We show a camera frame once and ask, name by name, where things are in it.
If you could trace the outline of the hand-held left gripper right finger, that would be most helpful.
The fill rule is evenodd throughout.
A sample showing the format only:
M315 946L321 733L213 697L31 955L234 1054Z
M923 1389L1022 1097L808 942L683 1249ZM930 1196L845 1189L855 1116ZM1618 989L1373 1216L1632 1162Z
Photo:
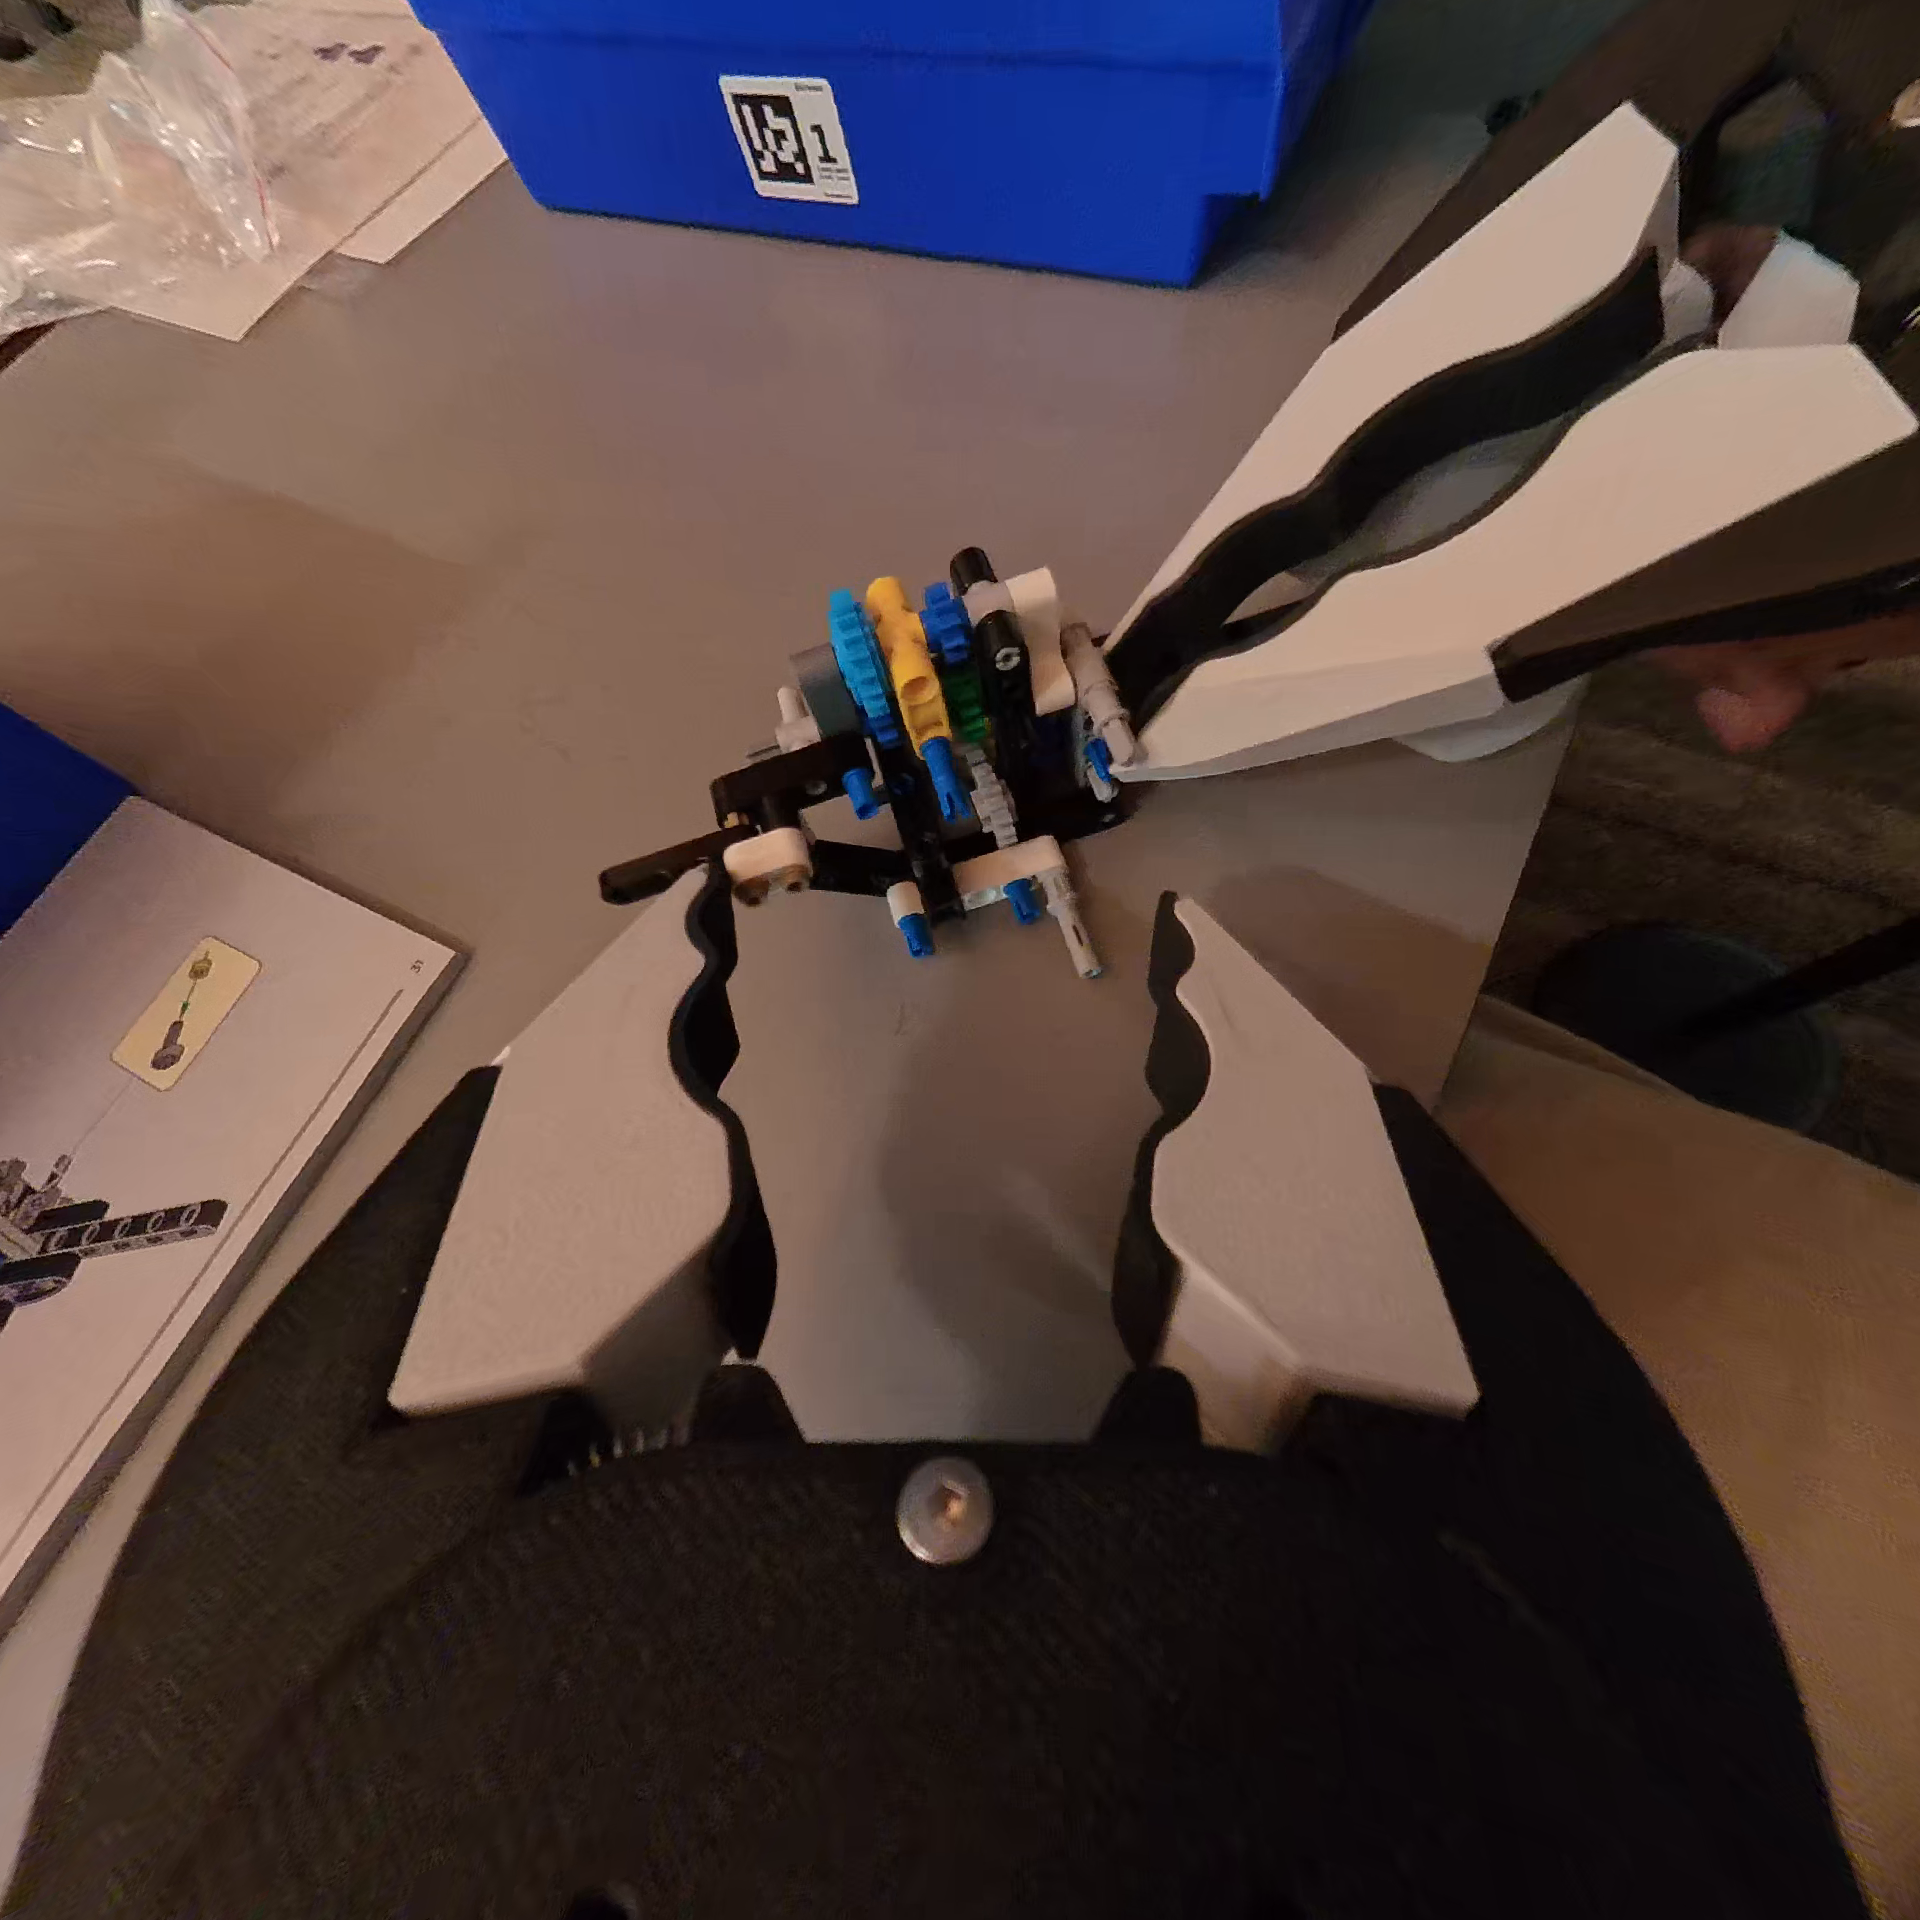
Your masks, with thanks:
M1131 1362L1176 1370L1234 1454L1278 1454L1318 1396L1465 1416L1480 1384L1368 1068L1176 891L1150 1000L1157 1116L1114 1261Z

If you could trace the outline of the person's right hand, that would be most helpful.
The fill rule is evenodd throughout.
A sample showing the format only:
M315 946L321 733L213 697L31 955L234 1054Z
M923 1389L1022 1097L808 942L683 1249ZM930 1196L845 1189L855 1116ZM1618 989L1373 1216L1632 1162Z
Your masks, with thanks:
M1729 755L1781 739L1833 673L1809 641L1788 636L1663 645L1644 659L1692 689L1701 726Z

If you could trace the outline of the multicoloured lego gear model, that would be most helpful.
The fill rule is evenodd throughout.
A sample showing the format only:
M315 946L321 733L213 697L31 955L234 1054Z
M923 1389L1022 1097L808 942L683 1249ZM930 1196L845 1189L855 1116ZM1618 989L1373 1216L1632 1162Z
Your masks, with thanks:
M989 903L1054 925L1081 978L1104 962L1066 842L1124 818L1134 709L1047 568L1001 578L964 547L912 594L885 573L830 594L825 641L789 656L778 733L707 784L716 829L597 878L607 903L693 871L734 901L879 896L912 955Z

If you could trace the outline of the blue storage bin with tag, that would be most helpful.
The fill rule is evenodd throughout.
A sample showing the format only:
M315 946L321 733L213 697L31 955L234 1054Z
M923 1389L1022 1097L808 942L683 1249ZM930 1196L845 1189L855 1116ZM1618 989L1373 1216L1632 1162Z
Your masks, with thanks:
M1189 287L1370 4L414 4L558 211Z
M4 929L136 788L4 709Z

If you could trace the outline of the grey lego instruction booklet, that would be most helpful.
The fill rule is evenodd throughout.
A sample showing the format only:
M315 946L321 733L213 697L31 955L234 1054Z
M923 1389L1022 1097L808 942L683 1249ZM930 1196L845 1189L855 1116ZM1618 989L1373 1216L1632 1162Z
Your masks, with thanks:
M459 967L146 800L4 933L4 1627Z

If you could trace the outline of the clear plastic bag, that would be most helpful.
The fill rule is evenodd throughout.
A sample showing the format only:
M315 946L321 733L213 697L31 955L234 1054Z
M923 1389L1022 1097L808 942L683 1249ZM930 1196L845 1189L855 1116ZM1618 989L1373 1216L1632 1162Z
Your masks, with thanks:
M276 251L203 4L4 4L4 335Z

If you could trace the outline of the black round-based stand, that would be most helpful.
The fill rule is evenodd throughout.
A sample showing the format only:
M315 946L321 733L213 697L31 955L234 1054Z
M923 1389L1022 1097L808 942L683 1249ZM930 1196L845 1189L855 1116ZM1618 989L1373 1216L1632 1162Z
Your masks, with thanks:
M1723 1114L1809 1135L1841 1086L1821 1004L1916 962L1916 918L1809 962L1682 925L1618 925L1555 954L1529 1013Z

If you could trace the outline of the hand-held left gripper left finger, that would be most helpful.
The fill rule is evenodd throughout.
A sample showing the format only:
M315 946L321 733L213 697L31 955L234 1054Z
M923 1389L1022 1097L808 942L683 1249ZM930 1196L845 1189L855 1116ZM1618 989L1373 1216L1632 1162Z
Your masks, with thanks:
M778 1246L745 1122L732 886L666 888L495 1062L388 1405L444 1416L582 1395L664 1438L758 1359Z

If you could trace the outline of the person's leg in tan trousers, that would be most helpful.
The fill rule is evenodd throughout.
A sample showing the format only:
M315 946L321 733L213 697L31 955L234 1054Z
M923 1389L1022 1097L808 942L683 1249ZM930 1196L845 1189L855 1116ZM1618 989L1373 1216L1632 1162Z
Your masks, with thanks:
M1483 997L1435 1116L1668 1400L1878 1917L1916 1917L1916 1189Z

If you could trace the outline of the white printed paper sheet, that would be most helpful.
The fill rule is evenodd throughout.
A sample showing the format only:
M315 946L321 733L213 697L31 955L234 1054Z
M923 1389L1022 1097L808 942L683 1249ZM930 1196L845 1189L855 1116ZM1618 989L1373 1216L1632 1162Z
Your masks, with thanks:
M164 265L118 312L239 342L333 258L392 265L507 162L408 4L213 4L184 27L215 99L241 108L244 186L274 247Z

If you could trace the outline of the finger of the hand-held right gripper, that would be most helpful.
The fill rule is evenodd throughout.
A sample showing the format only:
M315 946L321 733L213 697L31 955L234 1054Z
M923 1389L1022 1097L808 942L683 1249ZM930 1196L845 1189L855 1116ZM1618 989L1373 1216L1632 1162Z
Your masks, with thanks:
M1229 656L1234 615L1407 481L1533 429L1663 346L1678 146L1612 108L1310 363L1106 644L1138 739Z
M1492 501L1196 665L1124 784L1202 779L1488 722L1494 644L1916 429L1854 346L1678 348L1578 414Z

